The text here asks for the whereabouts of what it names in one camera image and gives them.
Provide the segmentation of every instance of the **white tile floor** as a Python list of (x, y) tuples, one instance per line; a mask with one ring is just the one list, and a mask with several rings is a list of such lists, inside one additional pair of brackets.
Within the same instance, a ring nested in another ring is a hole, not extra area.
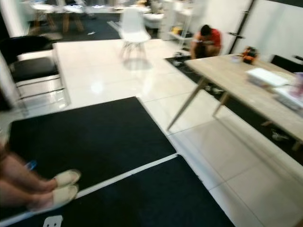
[[(32, 98), (29, 116), (137, 96), (235, 226), (291, 227), (303, 218), (303, 167), (228, 109), (214, 119), (218, 101), (206, 92), (166, 131), (195, 87), (163, 60), (177, 50), (174, 43), (149, 41), (147, 61), (135, 53), (123, 61), (121, 47), (121, 40), (58, 43), (71, 105), (62, 92)], [(16, 119), (18, 109), (0, 114), (4, 133)]]

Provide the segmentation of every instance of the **shelf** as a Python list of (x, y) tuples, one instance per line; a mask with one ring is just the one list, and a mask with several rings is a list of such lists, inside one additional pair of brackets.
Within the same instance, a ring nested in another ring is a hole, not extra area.
[(175, 37), (175, 38), (178, 39), (178, 40), (191, 40), (191, 39), (193, 39), (192, 37), (183, 38), (182, 36), (176, 35), (176, 34), (174, 34), (173, 32), (169, 32), (169, 34), (170, 34), (171, 36)]
[(189, 17), (193, 15), (192, 9), (183, 9), (183, 10), (175, 10), (176, 13), (179, 13), (183, 16)]

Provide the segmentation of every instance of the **wooden table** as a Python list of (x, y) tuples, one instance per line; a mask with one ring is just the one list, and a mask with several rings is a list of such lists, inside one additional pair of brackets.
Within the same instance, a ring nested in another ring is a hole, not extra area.
[(229, 96), (232, 96), (288, 132), (297, 140), (293, 149), (297, 150), (299, 148), (303, 141), (303, 118), (275, 100), (274, 95), (270, 92), (250, 83), (246, 71), (260, 67), (269, 71), (284, 72), (293, 76), (294, 74), (263, 61), (256, 61), (254, 65), (243, 62), (234, 63), (232, 62), (232, 55), (189, 60), (185, 63), (201, 75), (201, 79), (196, 89), (169, 124), (168, 130), (190, 105), (198, 92), (204, 88), (205, 84), (211, 81), (225, 91), (220, 104), (214, 111), (214, 116), (218, 113), (220, 107), (226, 103)]

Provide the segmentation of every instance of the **slipper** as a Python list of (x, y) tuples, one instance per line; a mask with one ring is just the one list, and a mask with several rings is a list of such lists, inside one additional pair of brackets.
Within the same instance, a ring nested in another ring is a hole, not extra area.
[(56, 189), (53, 191), (53, 205), (51, 207), (42, 210), (31, 210), (31, 212), (37, 215), (58, 209), (71, 202), (76, 197), (78, 190), (77, 185)]
[(70, 169), (54, 177), (57, 188), (75, 184), (81, 177), (81, 173), (76, 169)]

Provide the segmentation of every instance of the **black mat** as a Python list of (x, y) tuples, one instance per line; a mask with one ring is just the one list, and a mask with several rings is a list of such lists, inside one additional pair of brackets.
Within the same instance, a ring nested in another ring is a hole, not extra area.
[[(45, 22), (41, 25), (39, 34), (58, 32), (63, 37), (62, 40), (59, 40), (61, 42), (120, 39), (119, 33), (107, 23), (108, 21), (118, 22), (120, 20), (119, 13), (97, 13), (95, 14), (95, 19), (83, 15), (80, 18), (84, 26), (84, 31), (79, 32), (75, 23), (71, 20), (69, 31), (66, 33), (62, 32), (63, 14), (52, 14), (51, 16), (57, 26), (57, 30), (52, 31)], [(151, 37), (157, 38), (157, 32), (153, 31)]]
[(9, 142), (44, 177), (79, 169), (80, 189), (176, 152), (135, 97), (13, 122)]
[(41, 227), (52, 215), (63, 216), (63, 227), (234, 226), (182, 157), (12, 227)]
[[(174, 58), (166, 58), (166, 60), (172, 64), (174, 61)], [(179, 71), (181, 71), (185, 76), (190, 78), (193, 82), (197, 83), (200, 80), (200, 76), (197, 75), (195, 72), (193, 72), (187, 65), (184, 63), (180, 66), (176, 67)], [(220, 100), (222, 95), (214, 95), (213, 93), (210, 93), (213, 95), (217, 100)], [(232, 110), (235, 114), (237, 114), (240, 118), (245, 120), (248, 124), (250, 124), (252, 127), (254, 127), (256, 130), (258, 130), (260, 133), (262, 133), (264, 136), (266, 136), (269, 140), (271, 140), (273, 143), (275, 143), (278, 147), (280, 147), (284, 152), (286, 152), (288, 155), (290, 155), (293, 159), (295, 159), (297, 162), (299, 162), (301, 165), (303, 165), (303, 148), (301, 148), (299, 151), (295, 152), (292, 151), (292, 146), (295, 143), (295, 139), (293, 139), (290, 135), (288, 135), (286, 132), (282, 132), (279, 129), (276, 128), (276, 126), (269, 126), (269, 127), (263, 127), (261, 124), (267, 119), (260, 116), (255, 111), (251, 110), (247, 106), (243, 105), (241, 102), (234, 98), (230, 98), (226, 104), (226, 106)], [(285, 141), (276, 141), (272, 138), (272, 129), (279, 130), (282, 134), (285, 134), (289, 137), (289, 140)]]

